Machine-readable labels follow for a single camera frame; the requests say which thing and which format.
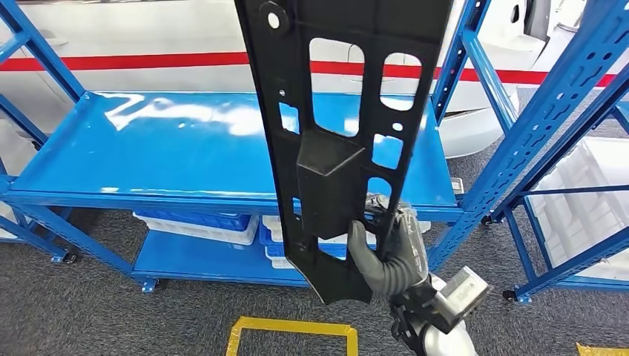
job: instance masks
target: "car bumper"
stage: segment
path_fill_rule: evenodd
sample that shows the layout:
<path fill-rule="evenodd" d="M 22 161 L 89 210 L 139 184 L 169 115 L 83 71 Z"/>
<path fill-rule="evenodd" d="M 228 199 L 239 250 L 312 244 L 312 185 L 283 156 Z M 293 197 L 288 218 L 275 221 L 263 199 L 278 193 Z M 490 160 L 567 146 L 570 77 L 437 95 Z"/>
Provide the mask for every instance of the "car bumper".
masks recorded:
<path fill-rule="evenodd" d="M 517 91 L 511 95 L 519 108 Z M 492 108 L 467 111 L 446 117 L 439 126 L 441 144 L 447 158 L 468 156 L 484 150 L 502 136 L 502 128 Z"/>

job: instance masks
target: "red stripe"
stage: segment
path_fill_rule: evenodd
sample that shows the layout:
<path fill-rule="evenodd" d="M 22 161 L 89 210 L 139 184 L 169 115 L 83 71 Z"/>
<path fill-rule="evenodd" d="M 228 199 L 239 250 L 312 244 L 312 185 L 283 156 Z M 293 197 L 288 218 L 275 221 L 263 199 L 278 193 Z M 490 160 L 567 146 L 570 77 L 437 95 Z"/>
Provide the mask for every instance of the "red stripe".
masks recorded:
<path fill-rule="evenodd" d="M 71 70 L 111 70 L 141 69 L 170 67 L 205 67 L 216 65 L 247 65 L 246 52 L 224 53 L 175 53 L 175 54 L 142 54 L 127 56 L 77 56 L 64 57 L 63 62 Z M 0 71 L 24 72 L 42 70 L 42 66 L 33 58 L 12 58 L 0 65 Z M 321 74 L 363 74 L 361 63 L 312 61 L 310 70 Z M 421 67 L 411 65 L 385 65 L 384 76 L 392 78 L 418 78 Z M 546 72 L 528 70 L 497 70 L 503 83 L 539 85 L 544 81 Z M 607 86 L 615 74 L 606 74 L 599 82 L 599 87 Z M 463 69 L 461 80 L 478 82 L 476 72 L 472 68 Z"/>

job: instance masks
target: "blue shelf surface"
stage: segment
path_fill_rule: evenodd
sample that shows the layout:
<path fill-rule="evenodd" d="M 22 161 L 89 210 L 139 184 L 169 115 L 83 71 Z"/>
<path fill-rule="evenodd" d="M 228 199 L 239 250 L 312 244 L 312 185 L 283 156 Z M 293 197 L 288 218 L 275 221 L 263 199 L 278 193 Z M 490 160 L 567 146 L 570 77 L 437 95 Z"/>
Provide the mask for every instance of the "blue shelf surface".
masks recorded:
<path fill-rule="evenodd" d="M 320 125 L 355 132 L 359 95 L 314 96 Z M 426 112 L 402 199 L 418 210 L 452 212 L 457 204 L 445 155 L 433 110 L 428 106 Z M 297 117 L 284 116 L 283 121 L 294 125 Z M 397 162 L 395 142 L 385 138 L 376 146 L 382 148 L 379 162 Z M 390 188 L 380 184 L 370 190 L 388 194 Z M 13 183 L 7 195 L 12 194 L 59 205 L 104 196 L 277 205 L 253 93 L 87 92 Z M 73 201 L 56 198 L 63 194 L 73 194 Z M 115 203 L 106 207 L 121 208 Z"/>
<path fill-rule="evenodd" d="M 294 269 L 275 269 L 264 255 L 259 239 L 249 246 L 150 230 L 136 258 L 134 271 L 141 277 L 279 286 L 308 286 Z"/>

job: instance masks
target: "shelf rack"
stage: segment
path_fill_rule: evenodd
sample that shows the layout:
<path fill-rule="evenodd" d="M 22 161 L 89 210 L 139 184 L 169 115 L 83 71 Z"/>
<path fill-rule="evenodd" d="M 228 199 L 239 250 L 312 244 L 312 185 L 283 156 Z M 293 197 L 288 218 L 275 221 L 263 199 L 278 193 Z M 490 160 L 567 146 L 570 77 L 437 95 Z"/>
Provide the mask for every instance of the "shelf rack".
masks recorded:
<path fill-rule="evenodd" d="M 625 68 L 620 71 L 618 76 L 596 97 L 592 104 L 583 111 L 579 118 L 559 137 L 549 151 L 540 158 L 491 215 L 488 216 L 487 222 L 490 223 L 507 220 L 528 279 L 526 284 L 516 286 L 514 291 L 505 291 L 505 297 L 517 298 L 522 303 L 529 303 L 531 295 L 549 287 L 629 291 L 629 280 L 577 276 L 579 272 L 593 266 L 600 260 L 612 257 L 620 251 L 629 248 L 629 227 L 623 228 L 581 254 L 577 254 L 562 264 L 553 267 L 545 246 L 544 233 L 535 216 L 529 198 L 532 195 L 539 194 L 578 194 L 629 190 L 629 184 L 533 190 L 540 180 L 551 172 L 557 162 L 566 156 L 579 140 L 587 132 L 598 126 L 601 121 L 613 117 L 618 120 L 620 126 L 629 134 L 629 102 L 621 102 L 628 92 L 629 65 L 625 65 Z M 547 271 L 539 276 L 533 268 L 518 224 L 513 217 L 513 210 L 520 205 L 524 206 L 546 265 Z"/>
<path fill-rule="evenodd" d="M 30 22 L 27 21 L 24 25 L 21 24 L 26 19 L 23 14 L 22 16 L 18 14 L 18 16 L 14 18 L 11 16 L 9 11 L 2 6 L 0 8 L 0 16 L 3 19 L 6 19 L 5 21 L 7 21 L 7 25 L 9 25 L 13 31 L 13 38 L 9 39 L 0 46 L 0 64 L 9 59 L 9 57 L 11 57 L 11 55 L 13 55 L 13 53 L 15 53 L 18 49 L 26 46 L 31 50 L 31 52 L 38 55 L 37 58 L 42 57 L 40 62 L 47 69 L 50 69 L 51 74 L 54 76 L 56 75 L 56 77 L 62 79 L 64 75 L 70 73 L 70 71 L 64 67 L 61 67 L 60 71 L 57 70 L 56 68 L 59 66 L 61 61 L 59 61 L 59 59 L 55 56 L 47 58 L 46 53 L 42 52 L 39 44 L 41 44 L 44 40 Z M 44 46 L 44 51 L 46 50 L 52 51 L 47 44 Z M 63 81 L 68 89 L 71 89 L 72 85 L 74 85 L 73 82 L 66 82 L 64 79 Z M 15 105 L 13 105 L 5 96 L 1 94 L 0 110 L 2 110 L 30 137 L 36 148 L 39 149 L 46 143 L 48 139 L 47 136 L 42 133 L 31 121 L 29 121 Z M 0 176 L 3 176 L 3 179 L 7 181 L 14 180 L 14 177 L 9 177 L 7 175 L 7 170 L 1 159 Z M 64 220 L 70 216 L 71 211 L 72 208 L 56 209 L 58 216 Z M 71 263 L 74 261 L 74 258 L 76 257 L 75 255 L 57 246 L 53 242 L 56 235 L 51 231 L 47 231 L 44 236 L 40 236 L 36 233 L 36 228 L 38 228 L 39 225 L 34 220 L 28 222 L 23 213 L 17 211 L 16 209 L 13 209 L 13 216 L 15 217 L 15 222 L 7 219 L 6 217 L 0 217 L 0 228 L 3 228 L 5 231 L 13 234 L 16 238 L 0 238 L 0 243 L 27 243 L 38 248 L 44 253 L 50 254 L 52 256 L 51 262 L 53 263 Z"/>
<path fill-rule="evenodd" d="M 462 198 L 464 214 L 429 251 L 436 270 L 469 236 L 533 157 L 601 80 L 629 44 L 629 11 L 622 0 L 590 0 L 577 34 L 559 57 L 528 105 L 516 115 L 491 63 L 477 40 L 490 1 L 466 1 L 433 96 L 437 121 L 455 89 L 463 66 L 472 61 L 504 132 L 504 140 Z"/>
<path fill-rule="evenodd" d="M 627 47 L 629 36 L 621 37 L 618 32 L 628 28 L 623 9 L 626 1 L 591 1 L 598 3 L 599 12 L 584 19 L 517 121 L 515 108 L 477 38 L 490 2 L 467 1 L 464 5 L 436 90 L 424 111 L 402 192 L 402 199 L 417 209 L 422 220 L 450 225 L 429 250 L 431 269 L 439 268 L 490 212 Z M 295 271 L 262 267 L 261 263 L 270 266 L 270 261 L 264 259 L 257 243 L 236 248 L 151 231 L 136 260 L 129 263 L 54 214 L 49 205 L 277 214 L 257 100 L 254 94 L 245 93 L 85 91 L 14 0 L 0 0 L 0 15 L 16 35 L 14 42 L 5 44 L 7 50 L 26 46 L 76 102 L 19 177 L 0 177 L 0 200 L 129 276 L 146 292 L 154 290 L 158 278 L 305 285 Z M 455 197 L 438 126 L 468 57 L 506 139 L 469 193 Z M 313 103 L 329 113 L 322 116 L 331 120 L 327 127 L 337 125 L 342 131 L 352 126 L 344 120 L 356 117 L 359 101 L 356 95 L 315 94 Z M 34 130 L 27 118 L 12 119 Z M 379 144 L 384 152 L 392 151 L 386 149 L 386 141 Z M 379 186 L 369 190 L 386 193 Z M 230 269 L 208 262 L 221 260 L 222 254 L 230 257 Z"/>

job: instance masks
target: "oval cutout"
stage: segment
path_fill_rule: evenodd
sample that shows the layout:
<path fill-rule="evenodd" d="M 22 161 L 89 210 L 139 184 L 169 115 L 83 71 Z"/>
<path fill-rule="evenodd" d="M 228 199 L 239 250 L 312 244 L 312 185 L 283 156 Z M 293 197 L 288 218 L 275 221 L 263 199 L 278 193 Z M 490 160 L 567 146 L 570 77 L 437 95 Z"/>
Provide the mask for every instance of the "oval cutout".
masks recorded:
<path fill-rule="evenodd" d="M 402 65 L 394 65 L 399 58 L 403 59 Z M 382 68 L 382 81 L 380 84 L 380 101 L 393 110 L 408 111 L 412 108 L 415 101 L 415 93 L 419 86 L 419 78 L 421 77 L 421 61 L 408 53 L 391 53 L 384 59 Z M 395 82 L 397 88 L 402 88 L 404 95 L 387 95 L 387 82 L 391 78 L 398 79 Z"/>

